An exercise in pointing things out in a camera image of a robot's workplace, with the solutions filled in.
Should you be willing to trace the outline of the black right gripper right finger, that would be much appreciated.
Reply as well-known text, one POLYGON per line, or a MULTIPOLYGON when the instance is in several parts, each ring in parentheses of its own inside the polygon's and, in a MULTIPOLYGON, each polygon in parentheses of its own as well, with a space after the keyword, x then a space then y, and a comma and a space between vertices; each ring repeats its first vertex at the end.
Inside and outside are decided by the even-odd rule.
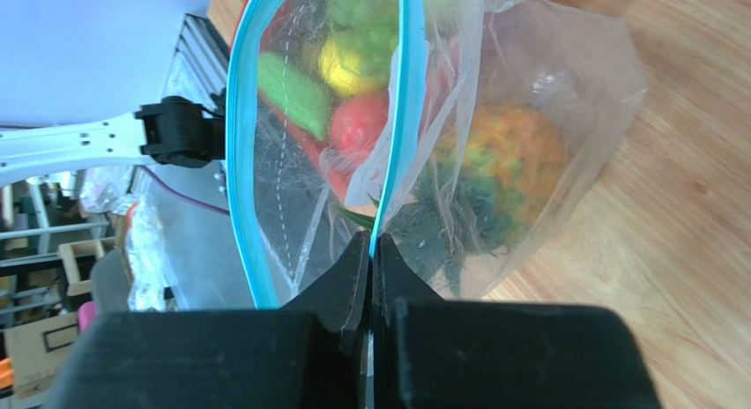
POLYGON ((659 407, 636 339, 612 310, 447 301, 389 235, 373 253, 376 407, 659 407))

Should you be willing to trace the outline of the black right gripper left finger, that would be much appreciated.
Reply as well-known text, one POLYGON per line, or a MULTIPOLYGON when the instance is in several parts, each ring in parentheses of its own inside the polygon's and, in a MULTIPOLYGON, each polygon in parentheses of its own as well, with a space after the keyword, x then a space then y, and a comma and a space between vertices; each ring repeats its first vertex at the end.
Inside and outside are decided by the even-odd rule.
POLYGON ((279 309, 119 312, 77 338, 49 408, 362 408, 368 244, 279 309))

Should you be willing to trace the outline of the orange toy pineapple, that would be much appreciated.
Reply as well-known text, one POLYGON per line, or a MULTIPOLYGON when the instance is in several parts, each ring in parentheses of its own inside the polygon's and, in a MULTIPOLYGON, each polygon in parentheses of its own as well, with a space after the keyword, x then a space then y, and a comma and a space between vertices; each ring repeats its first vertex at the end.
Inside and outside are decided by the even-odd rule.
POLYGON ((467 257, 506 256, 525 238, 565 162, 561 133, 543 113, 480 106, 462 156, 454 135, 437 141, 390 234, 424 280, 442 274, 457 286, 467 257))

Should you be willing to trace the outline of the clear zip top bag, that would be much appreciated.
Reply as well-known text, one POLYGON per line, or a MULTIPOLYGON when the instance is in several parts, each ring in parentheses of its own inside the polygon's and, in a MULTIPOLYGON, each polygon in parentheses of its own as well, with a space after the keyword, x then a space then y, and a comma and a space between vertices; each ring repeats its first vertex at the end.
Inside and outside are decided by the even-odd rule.
POLYGON ((562 227, 646 92, 622 19, 549 0, 248 0, 226 161, 254 305, 358 233, 479 298, 562 227))

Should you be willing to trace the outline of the green toy cucumber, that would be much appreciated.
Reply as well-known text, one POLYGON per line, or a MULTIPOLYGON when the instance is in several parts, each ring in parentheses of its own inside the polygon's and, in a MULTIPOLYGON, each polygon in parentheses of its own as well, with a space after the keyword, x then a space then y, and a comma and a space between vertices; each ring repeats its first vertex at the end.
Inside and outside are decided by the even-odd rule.
POLYGON ((330 95, 294 63, 274 52, 258 56, 257 88, 282 114, 315 139, 328 137, 330 95))

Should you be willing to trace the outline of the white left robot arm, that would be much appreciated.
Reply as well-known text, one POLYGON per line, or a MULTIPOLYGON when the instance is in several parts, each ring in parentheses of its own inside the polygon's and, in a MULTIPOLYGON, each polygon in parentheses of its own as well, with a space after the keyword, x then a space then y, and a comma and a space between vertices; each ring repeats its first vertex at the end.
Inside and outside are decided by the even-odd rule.
POLYGON ((226 158, 225 119, 180 96, 113 118, 1 133, 1 185, 114 165, 201 168, 226 158))

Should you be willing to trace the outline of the red toy strawberry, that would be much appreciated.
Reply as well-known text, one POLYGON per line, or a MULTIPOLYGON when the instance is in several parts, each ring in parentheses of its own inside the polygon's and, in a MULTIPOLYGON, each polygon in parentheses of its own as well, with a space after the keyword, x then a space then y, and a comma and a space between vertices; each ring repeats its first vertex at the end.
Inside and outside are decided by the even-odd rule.
POLYGON ((389 95, 375 91, 341 103, 331 117, 330 144, 347 157, 366 159, 389 117, 389 95))

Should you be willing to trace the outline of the yellow toy lemon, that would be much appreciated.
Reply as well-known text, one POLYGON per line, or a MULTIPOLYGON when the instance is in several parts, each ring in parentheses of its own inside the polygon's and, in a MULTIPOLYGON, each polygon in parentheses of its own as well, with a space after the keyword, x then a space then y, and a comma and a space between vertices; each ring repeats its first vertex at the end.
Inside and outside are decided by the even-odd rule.
POLYGON ((324 83, 340 98, 350 98, 386 87, 387 74, 367 73, 366 57, 345 48, 334 36, 321 47, 317 66, 324 83))

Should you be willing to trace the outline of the green toy grapes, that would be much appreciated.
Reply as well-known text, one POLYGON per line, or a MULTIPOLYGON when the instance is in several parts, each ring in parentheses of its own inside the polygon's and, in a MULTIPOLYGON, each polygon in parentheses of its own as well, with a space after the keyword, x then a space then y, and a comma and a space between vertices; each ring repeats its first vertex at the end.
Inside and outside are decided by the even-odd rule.
POLYGON ((398 44, 398 0, 329 0, 327 15, 346 48, 387 63, 398 44))

